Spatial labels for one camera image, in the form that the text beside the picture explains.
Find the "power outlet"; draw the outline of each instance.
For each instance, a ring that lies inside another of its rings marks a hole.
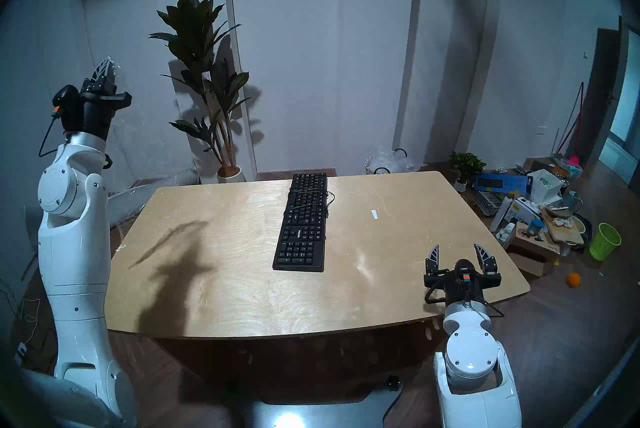
[[[13,360],[15,364],[20,367],[23,365],[25,357],[27,357],[27,346],[20,342],[20,345],[18,345],[18,349],[15,351]]]

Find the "wooden table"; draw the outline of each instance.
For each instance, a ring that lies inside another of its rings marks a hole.
[[[271,268],[291,182],[158,189],[111,262],[112,330],[157,338],[299,336],[424,320],[424,259],[496,257],[490,302],[526,293],[495,237],[437,172],[328,179],[324,272]]]

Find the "white flower pot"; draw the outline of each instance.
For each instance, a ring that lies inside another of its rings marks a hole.
[[[239,183],[242,181],[247,181],[245,176],[242,173],[242,168],[238,166],[238,172],[233,176],[220,176],[220,170],[216,173],[216,178],[218,183]]]
[[[458,192],[464,192],[467,189],[467,183],[460,183],[459,182],[459,178],[454,182],[453,184],[453,188],[456,189]]]

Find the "green trash bin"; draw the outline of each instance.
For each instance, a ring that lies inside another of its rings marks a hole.
[[[620,234],[610,224],[600,223],[598,233],[589,247],[589,254],[596,261],[604,261],[611,251],[622,243]]]

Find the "blue box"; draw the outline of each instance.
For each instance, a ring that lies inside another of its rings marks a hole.
[[[522,195],[531,194],[533,178],[521,174],[478,173],[473,188],[484,192],[512,194],[519,190]]]

